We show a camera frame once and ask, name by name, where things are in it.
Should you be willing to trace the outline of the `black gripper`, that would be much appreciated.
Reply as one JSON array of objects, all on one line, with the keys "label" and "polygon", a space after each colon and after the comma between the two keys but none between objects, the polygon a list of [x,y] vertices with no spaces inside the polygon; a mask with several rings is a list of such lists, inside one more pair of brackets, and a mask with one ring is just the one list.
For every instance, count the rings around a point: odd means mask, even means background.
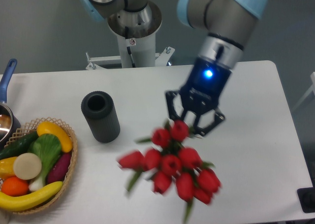
[{"label": "black gripper", "polygon": [[[197,58],[186,83],[180,88],[180,96],[183,106],[181,115],[175,110],[174,99],[179,91],[166,91],[165,99],[169,119],[184,121],[187,112],[195,114],[192,124],[193,134],[206,136],[225,120],[225,115],[218,108],[219,97],[223,91],[231,70],[216,63]],[[199,126],[203,114],[214,111],[213,120],[205,127]]]}]

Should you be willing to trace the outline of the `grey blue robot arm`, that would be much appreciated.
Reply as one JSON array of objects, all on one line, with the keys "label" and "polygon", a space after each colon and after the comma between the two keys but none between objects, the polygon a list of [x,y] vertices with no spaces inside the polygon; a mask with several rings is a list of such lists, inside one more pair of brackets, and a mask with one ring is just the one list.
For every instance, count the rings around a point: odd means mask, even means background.
[{"label": "grey blue robot arm", "polygon": [[[92,19],[107,20],[116,35],[124,68],[156,66],[156,32],[162,17],[149,0],[80,0]],[[224,121],[220,95],[241,59],[268,0],[179,0],[177,16],[190,28],[207,31],[186,83],[165,94],[169,118],[195,115],[193,132],[205,136]]]}]

